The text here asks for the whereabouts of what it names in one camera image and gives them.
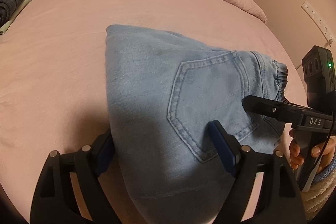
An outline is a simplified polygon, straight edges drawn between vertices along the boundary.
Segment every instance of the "denim fabric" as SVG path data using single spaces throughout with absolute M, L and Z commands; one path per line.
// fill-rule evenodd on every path
M 110 125 L 130 197 L 149 224 L 208 222 L 234 180 L 205 125 L 217 119 L 242 145 L 272 153 L 284 124 L 247 114 L 241 100 L 285 101 L 286 66 L 167 31 L 106 31 Z

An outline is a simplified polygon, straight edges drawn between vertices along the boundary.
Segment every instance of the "fingernail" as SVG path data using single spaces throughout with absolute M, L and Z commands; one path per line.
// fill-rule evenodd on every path
M 313 153 L 314 156 L 318 156 L 320 153 L 320 148 L 316 146 L 311 150 L 311 152 Z

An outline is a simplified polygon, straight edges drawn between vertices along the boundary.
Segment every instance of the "electrical outlet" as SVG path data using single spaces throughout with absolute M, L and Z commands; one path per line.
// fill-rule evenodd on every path
M 328 42 L 330 41 L 330 39 L 333 41 L 335 36 L 332 34 L 331 30 L 326 25 L 325 21 L 319 15 L 316 9 L 307 0 L 304 2 L 304 4 L 302 4 L 301 7 L 303 8 L 303 10 L 306 11 L 306 13 L 310 16 L 310 18 L 315 22 L 315 24 L 321 30 L 326 40 Z

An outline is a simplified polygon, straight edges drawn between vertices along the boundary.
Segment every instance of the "sleeve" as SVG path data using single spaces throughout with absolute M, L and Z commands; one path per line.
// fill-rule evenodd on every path
M 321 210 L 336 185 L 336 154 L 333 161 L 315 176 L 308 192 L 301 192 L 307 220 L 311 220 Z

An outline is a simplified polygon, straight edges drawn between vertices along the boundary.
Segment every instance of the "hand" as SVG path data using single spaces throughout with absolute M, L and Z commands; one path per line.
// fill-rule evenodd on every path
M 289 136 L 294 138 L 294 132 L 295 130 L 292 129 L 289 132 Z M 314 158 L 317 158 L 320 155 L 320 151 L 323 149 L 324 143 L 320 143 L 319 145 L 316 145 L 313 147 L 311 150 L 311 156 Z M 335 153 L 335 145 L 336 142 L 333 138 L 330 138 L 327 146 L 325 147 L 325 150 L 322 155 L 322 159 L 320 162 L 320 166 L 317 169 L 317 174 L 322 172 L 333 160 L 334 158 L 334 153 Z M 289 151 L 291 153 L 291 167 L 295 170 L 297 169 L 300 165 L 303 165 L 304 163 L 304 158 L 302 155 L 300 155 L 300 147 L 299 145 L 295 142 L 293 139 L 291 144 L 289 145 Z

